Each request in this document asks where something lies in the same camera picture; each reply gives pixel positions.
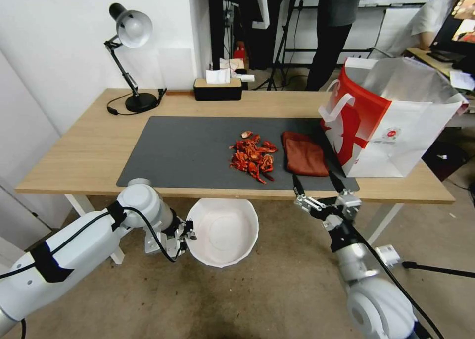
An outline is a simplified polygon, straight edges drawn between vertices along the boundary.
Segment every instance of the monitor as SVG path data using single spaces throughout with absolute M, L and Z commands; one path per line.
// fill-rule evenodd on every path
M 456 0 L 430 48 L 475 56 L 475 0 Z

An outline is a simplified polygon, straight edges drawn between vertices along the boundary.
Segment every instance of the lamp base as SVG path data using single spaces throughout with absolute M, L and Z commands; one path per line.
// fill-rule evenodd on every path
M 139 93 L 138 97 L 131 96 L 125 101 L 127 110 L 136 113 L 152 110 L 157 105 L 156 96 L 150 93 Z

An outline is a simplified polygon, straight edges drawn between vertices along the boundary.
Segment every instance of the folded towel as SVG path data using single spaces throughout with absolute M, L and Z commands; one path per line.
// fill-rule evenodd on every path
M 310 137 L 286 131 L 282 139 L 289 172 L 303 176 L 328 176 L 323 150 Z

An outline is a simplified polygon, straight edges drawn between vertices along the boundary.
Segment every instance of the person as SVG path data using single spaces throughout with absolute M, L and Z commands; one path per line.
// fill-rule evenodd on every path
M 399 57 L 411 47 L 428 50 L 454 3 L 454 0 L 426 2 L 402 30 L 387 53 L 393 57 Z
M 343 50 L 360 0 L 319 0 L 317 52 L 307 77 L 307 91 L 317 91 L 328 80 Z

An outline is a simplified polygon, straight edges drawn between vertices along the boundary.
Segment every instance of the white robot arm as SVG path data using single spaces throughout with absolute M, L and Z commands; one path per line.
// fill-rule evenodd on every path
M 0 337 L 74 287 L 133 228 L 145 229 L 146 253 L 163 245 L 172 261 L 184 253 L 185 238 L 195 239 L 192 222 L 178 218 L 146 180 L 131 181 L 110 207 L 80 217 L 13 264 L 10 271 L 15 274 L 0 280 Z
M 377 278 L 378 270 L 368 269 L 365 255 L 372 249 L 348 223 L 360 199 L 342 191 L 329 205 L 306 197 L 300 184 L 294 190 L 295 203 L 323 220 L 332 238 L 331 249 L 339 259 L 347 309 L 355 326 L 368 339 L 408 338 L 417 322 L 408 295 Z M 185 240 L 196 239 L 192 221 L 177 217 L 147 180 L 132 180 L 112 205 L 80 217 L 0 275 L 0 337 L 74 287 L 134 228 L 145 229 L 146 253 L 161 251 L 173 262 L 185 252 Z
M 347 310 L 353 324 L 367 339 L 407 339 L 419 338 L 415 327 L 424 335 L 427 331 L 414 315 L 413 305 L 427 319 L 437 334 L 440 334 L 430 318 L 404 291 L 387 265 L 397 263 L 399 256 L 392 246 L 372 249 L 368 242 L 353 227 L 361 200 L 344 189 L 340 180 L 330 172 L 333 185 L 340 190 L 338 197 L 317 201 L 306 197 L 302 184 L 293 176 L 295 204 L 316 219 L 323 221 L 331 239 L 331 250 L 338 257 L 340 279 L 348 294 Z M 370 251 L 374 257 L 368 257 Z M 397 286 L 377 277 L 379 262 Z

